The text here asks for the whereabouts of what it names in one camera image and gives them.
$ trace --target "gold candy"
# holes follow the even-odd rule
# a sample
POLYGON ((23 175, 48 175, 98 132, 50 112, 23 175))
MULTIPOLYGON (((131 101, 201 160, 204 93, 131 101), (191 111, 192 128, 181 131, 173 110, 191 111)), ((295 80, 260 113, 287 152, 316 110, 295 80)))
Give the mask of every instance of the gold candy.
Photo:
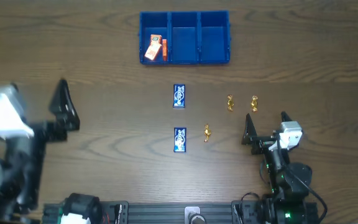
POLYGON ((204 142, 208 142, 209 136, 211 135, 211 130, 209 130, 209 124, 205 125, 204 135, 206 138, 204 142))
POLYGON ((232 108, 232 107, 234 106, 233 95, 228 95, 227 98, 229 99, 229 100, 227 101, 227 109, 228 109, 229 111, 233 111, 233 108, 232 108))
POLYGON ((252 97, 252 102, 251 102, 251 107, 252 107, 252 111, 253 112, 256 112, 258 111, 258 96, 253 96, 252 97))

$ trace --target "blue plastic container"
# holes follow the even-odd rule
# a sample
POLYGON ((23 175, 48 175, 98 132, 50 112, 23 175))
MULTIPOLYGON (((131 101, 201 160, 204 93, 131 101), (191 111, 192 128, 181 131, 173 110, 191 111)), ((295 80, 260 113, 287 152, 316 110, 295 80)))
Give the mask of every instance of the blue plastic container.
POLYGON ((230 61, 228 11, 141 12, 139 27, 139 58, 144 65, 230 61), (162 58, 162 50, 154 60, 144 57, 151 34, 167 40, 167 61, 162 58))

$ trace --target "blue tray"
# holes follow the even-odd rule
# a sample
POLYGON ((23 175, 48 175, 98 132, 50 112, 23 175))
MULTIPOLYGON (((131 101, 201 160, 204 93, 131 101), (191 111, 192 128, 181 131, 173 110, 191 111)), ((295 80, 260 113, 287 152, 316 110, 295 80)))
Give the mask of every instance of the blue tray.
POLYGON ((228 63, 230 41, 228 11, 140 13, 139 58, 144 65, 228 63), (167 61, 162 51, 154 60, 144 57, 151 34, 167 39, 167 61))

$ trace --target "blue candy wrapper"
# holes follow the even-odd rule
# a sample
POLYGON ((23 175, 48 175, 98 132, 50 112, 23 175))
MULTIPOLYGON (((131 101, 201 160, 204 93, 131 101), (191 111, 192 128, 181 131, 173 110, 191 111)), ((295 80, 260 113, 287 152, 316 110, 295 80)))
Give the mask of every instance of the blue candy wrapper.
POLYGON ((173 152, 186 152, 186 128, 175 128, 173 152))
POLYGON ((173 85, 173 107, 184 108, 185 107, 185 84, 173 85))

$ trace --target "wooden surface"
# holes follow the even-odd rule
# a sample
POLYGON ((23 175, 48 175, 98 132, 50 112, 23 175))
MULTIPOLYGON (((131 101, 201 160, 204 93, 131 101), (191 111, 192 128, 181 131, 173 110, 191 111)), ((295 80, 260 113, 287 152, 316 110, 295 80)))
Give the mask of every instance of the wooden surface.
POLYGON ((262 157, 240 144, 258 95, 260 134, 278 128, 281 110, 302 125, 290 158, 312 167, 311 186, 329 207, 324 222, 358 222, 358 0, 0 1, 0 84, 18 84, 30 121, 52 118, 47 105, 60 77, 81 130, 49 145, 40 205, 72 192, 129 202, 269 192, 262 157), (139 63, 139 11, 215 9, 230 10, 229 65, 139 63), (172 109, 174 83, 186 83, 185 110, 172 109), (173 153, 175 126, 188 128, 187 154, 173 153))

